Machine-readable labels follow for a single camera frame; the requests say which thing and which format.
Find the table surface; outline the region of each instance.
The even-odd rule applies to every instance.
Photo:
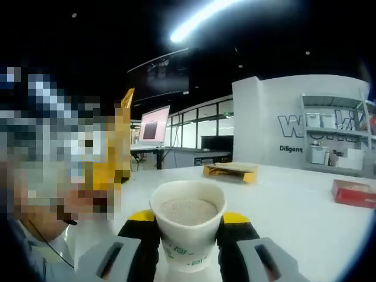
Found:
[[[87,220],[77,225],[75,265],[79,256],[108,234],[117,234],[127,218],[149,208],[157,187],[175,180],[202,180],[220,186],[227,211],[247,216],[260,237],[269,237],[298,261],[311,281],[334,281],[351,265],[368,238],[374,211],[334,202],[334,179],[376,186],[376,180],[274,166],[258,166],[256,184],[236,184],[205,178],[203,167],[134,172],[121,191],[121,207],[113,219]],[[167,270],[160,250],[155,281],[220,281],[219,266],[194,274]]]

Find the laptop screen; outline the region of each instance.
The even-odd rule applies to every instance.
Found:
[[[140,128],[140,142],[163,144],[169,117],[170,106],[145,113],[142,116]]]

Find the white paper cup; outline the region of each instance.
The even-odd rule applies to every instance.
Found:
[[[217,207],[218,214],[205,223],[185,226],[167,219],[162,204],[175,199],[202,199]],[[162,233],[162,245],[167,262],[182,272],[195,272],[210,264],[216,233],[227,203],[224,193],[215,184],[199,181],[174,181],[158,187],[150,199]]]

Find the person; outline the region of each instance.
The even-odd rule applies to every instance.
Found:
[[[28,269],[23,272],[30,275],[28,280],[72,281],[75,278],[72,263],[66,260],[48,263],[32,248],[24,230],[34,239],[48,243],[80,215],[94,216],[103,208],[107,211],[111,192],[93,190],[89,181],[92,174],[85,175],[93,161],[88,156],[97,159],[103,156],[101,152],[98,156],[87,153],[88,148],[93,150],[93,128],[95,125],[102,128],[103,124],[95,120],[98,108],[91,105],[87,110],[85,106],[80,108],[67,102],[49,76],[23,69],[22,77],[17,78],[15,69],[7,69],[13,75],[7,73],[0,108],[4,234],[15,250],[13,261]],[[86,112],[84,118],[80,117],[82,111]],[[88,115],[92,117],[89,130]],[[91,142],[80,145],[82,138],[78,136],[88,132]],[[103,143],[99,144],[99,150],[103,149]]]

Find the ceiling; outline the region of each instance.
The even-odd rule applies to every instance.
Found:
[[[361,60],[372,65],[373,15],[361,1],[242,0],[202,23],[180,44],[172,43],[170,34],[210,1],[124,2],[4,8],[2,26],[8,28],[2,59],[7,65],[52,74],[68,95],[98,95],[110,112],[113,101],[127,90],[127,70],[189,47],[190,93],[144,103],[132,109],[134,119],[164,104],[177,112],[229,95],[232,81],[253,75],[266,79],[331,73],[362,78]]]

